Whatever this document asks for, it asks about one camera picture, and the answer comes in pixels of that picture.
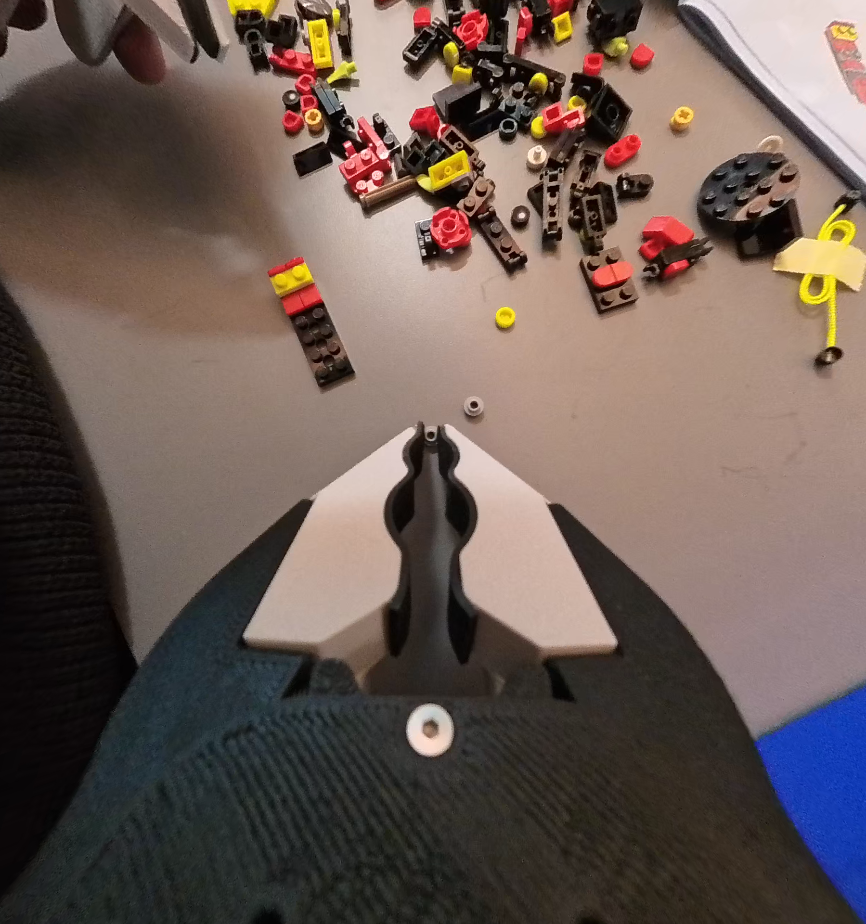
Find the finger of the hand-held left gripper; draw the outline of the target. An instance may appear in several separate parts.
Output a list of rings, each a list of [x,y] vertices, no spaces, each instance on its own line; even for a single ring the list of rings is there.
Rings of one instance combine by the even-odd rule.
[[[214,1],[130,1],[129,10],[181,61],[204,52],[222,62],[222,17]]]

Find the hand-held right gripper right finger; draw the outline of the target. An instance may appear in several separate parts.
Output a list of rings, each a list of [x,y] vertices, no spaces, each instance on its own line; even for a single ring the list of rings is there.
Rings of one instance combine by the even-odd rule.
[[[457,535],[447,626],[459,664],[506,680],[522,667],[608,655],[618,641],[551,504],[450,425],[439,473]]]

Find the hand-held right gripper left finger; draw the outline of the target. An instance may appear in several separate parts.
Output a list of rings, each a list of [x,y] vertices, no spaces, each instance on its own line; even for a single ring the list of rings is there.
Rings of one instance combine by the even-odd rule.
[[[258,652],[336,661],[362,691],[398,657],[412,620],[411,551],[427,431],[417,424],[312,498],[242,641]]]

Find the red yellow black lego assembly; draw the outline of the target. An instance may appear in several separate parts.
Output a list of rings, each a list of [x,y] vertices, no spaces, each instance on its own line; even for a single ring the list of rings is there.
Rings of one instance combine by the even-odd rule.
[[[354,376],[349,354],[308,264],[294,258],[270,268],[268,277],[317,385],[325,388]]]

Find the pile of lego pieces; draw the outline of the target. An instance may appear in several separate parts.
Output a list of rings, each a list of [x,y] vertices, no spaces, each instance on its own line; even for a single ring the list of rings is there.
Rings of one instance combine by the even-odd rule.
[[[401,51],[408,76],[443,65],[445,86],[418,106],[401,141],[375,112],[357,116],[341,89],[357,76],[352,2],[230,2],[242,48],[256,73],[292,77],[281,97],[289,136],[307,131],[319,141],[292,156],[299,178],[334,163],[345,187],[369,213],[420,191],[442,207],[415,223],[422,261],[467,248],[476,230],[507,272],[526,252],[510,233],[534,218],[545,247],[569,225],[584,250],[580,268],[596,310],[637,299],[632,266],[607,231],[624,202],[645,199],[655,180],[620,171],[642,148],[626,132],[632,108],[603,77],[603,66],[627,56],[637,71],[655,53],[630,47],[642,2],[587,2],[589,51],[571,74],[532,57],[551,41],[574,35],[580,2],[442,2],[441,16],[416,5],[412,33]],[[597,177],[618,172],[613,182]]]

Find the black round lego plate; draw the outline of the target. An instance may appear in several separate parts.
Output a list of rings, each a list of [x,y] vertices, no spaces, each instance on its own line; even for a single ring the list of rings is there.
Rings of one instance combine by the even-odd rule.
[[[710,171],[698,191],[703,225],[730,235],[762,224],[795,201],[799,166],[782,152],[736,154]]]

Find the person's left hand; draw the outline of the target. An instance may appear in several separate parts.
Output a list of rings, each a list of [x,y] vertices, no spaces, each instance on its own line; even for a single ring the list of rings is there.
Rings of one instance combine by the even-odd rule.
[[[138,17],[132,16],[113,43],[113,53],[125,72],[142,85],[159,85],[167,71],[160,41]]]

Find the person's black knit sweater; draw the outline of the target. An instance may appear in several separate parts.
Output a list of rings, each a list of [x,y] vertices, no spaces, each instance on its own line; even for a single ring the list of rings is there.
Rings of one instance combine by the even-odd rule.
[[[0,282],[0,898],[69,804],[135,668],[68,434]]]

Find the blue plastic container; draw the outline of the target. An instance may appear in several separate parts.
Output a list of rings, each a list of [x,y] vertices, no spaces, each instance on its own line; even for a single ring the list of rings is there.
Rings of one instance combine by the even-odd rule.
[[[799,834],[866,922],[866,683],[756,745]]]

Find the instruction booklet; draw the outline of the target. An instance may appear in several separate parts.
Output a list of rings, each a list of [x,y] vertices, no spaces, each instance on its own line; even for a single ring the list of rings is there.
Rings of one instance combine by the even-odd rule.
[[[866,1],[687,1],[678,14],[866,202]]]

